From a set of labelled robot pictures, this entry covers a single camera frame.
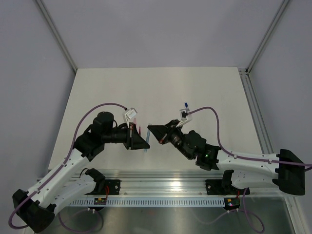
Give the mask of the light blue pen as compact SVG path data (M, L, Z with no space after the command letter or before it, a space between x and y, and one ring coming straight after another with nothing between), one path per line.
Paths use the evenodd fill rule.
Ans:
M146 135L146 142L149 144L149 139L150 139L150 130L148 129L147 135Z

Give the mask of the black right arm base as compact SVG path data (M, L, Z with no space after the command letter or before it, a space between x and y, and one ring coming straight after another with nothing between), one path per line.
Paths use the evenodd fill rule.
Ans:
M205 188L207 195L242 195L244 189L234 186L232 176L236 170L224 170L221 179L205 180Z

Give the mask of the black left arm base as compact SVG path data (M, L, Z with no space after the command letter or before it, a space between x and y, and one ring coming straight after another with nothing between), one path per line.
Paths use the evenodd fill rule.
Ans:
M119 179L107 179L104 174L95 168L87 169L84 173L95 182L95 188L86 195L119 195L121 181Z

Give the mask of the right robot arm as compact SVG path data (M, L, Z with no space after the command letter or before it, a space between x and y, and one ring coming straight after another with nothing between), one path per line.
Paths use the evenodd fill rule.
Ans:
M233 176L224 178L221 187L226 193L233 193L236 189L274 185L287 194L305 194L305 166L292 151L282 149L278 154L261 155L236 153L208 144L194 130L185 134L181 129L177 119L165 125L148 126L159 144L172 144L188 160L195 160L196 166L203 170L237 170L259 175L250 179L245 175L237 179Z

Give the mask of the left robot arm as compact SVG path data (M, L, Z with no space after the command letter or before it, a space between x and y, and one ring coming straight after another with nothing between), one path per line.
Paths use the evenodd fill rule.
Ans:
M104 151L108 143L121 143L127 150L148 149L136 124L130 120L137 111L125 110L124 123L113 126L114 115L100 112L80 136L75 136L68 155L35 185L24 191L18 189L12 196L14 215L18 215L35 233L45 230L55 216L70 202L87 194L100 194L105 189L105 176L95 169L67 188L63 185L73 174Z

